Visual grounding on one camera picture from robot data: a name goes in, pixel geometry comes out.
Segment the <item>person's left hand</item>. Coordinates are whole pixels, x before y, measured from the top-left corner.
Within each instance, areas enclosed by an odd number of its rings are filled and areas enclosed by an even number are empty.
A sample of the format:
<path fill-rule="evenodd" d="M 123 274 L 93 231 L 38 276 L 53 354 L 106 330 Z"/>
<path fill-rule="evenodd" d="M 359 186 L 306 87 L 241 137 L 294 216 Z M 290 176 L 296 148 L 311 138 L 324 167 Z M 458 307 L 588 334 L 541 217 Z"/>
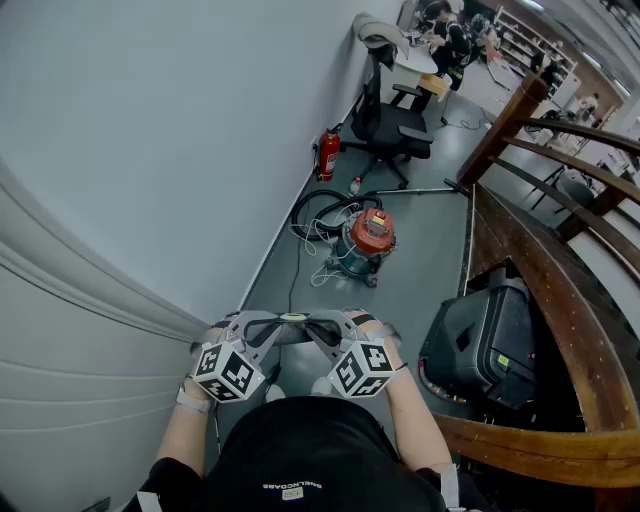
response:
<path fill-rule="evenodd" d="M 202 345 L 204 343 L 216 344 L 220 341 L 223 341 L 226 336 L 225 332 L 229 326 L 229 324 L 236 319 L 239 312 L 235 311 L 230 314 L 227 314 L 221 320 L 217 321 L 214 325 L 212 325 L 206 332 L 204 332 L 197 341 L 193 342 L 190 346 L 190 353 L 193 357 L 200 353 Z"/>

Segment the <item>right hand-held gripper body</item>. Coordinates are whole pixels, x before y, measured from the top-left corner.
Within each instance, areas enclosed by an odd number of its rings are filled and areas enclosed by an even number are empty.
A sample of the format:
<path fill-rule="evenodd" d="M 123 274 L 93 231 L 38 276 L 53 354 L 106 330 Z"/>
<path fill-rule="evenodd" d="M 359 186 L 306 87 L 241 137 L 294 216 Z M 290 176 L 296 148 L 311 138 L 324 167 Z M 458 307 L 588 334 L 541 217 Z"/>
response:
<path fill-rule="evenodd" d="M 327 378 L 344 398 L 376 396 L 393 376 L 393 365 L 384 341 L 369 341 L 351 322 L 342 330 L 342 357 Z"/>

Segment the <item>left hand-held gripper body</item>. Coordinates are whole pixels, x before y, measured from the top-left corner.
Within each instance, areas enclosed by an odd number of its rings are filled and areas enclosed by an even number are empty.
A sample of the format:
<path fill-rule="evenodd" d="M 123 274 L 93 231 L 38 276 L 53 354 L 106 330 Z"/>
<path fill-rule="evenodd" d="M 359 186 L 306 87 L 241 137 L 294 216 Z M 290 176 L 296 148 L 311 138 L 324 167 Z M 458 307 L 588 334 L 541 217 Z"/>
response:
<path fill-rule="evenodd" d="M 191 377 L 218 403 L 245 401 L 265 376 L 246 357 L 244 340 L 228 328 L 225 334 L 223 341 L 202 345 Z"/>

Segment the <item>person's right hand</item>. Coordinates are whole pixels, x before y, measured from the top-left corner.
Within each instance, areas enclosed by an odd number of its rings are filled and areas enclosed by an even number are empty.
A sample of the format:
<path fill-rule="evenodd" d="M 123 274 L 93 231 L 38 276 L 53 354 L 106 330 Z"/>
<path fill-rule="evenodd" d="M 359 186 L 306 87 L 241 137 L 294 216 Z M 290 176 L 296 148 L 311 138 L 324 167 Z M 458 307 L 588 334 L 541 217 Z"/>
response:
<path fill-rule="evenodd" d="M 347 316 L 355 324 L 355 326 L 363 333 L 369 341 L 382 339 L 390 342 L 395 346 L 401 344 L 401 337 L 395 327 L 391 324 L 380 322 L 370 313 L 363 310 L 348 311 Z"/>

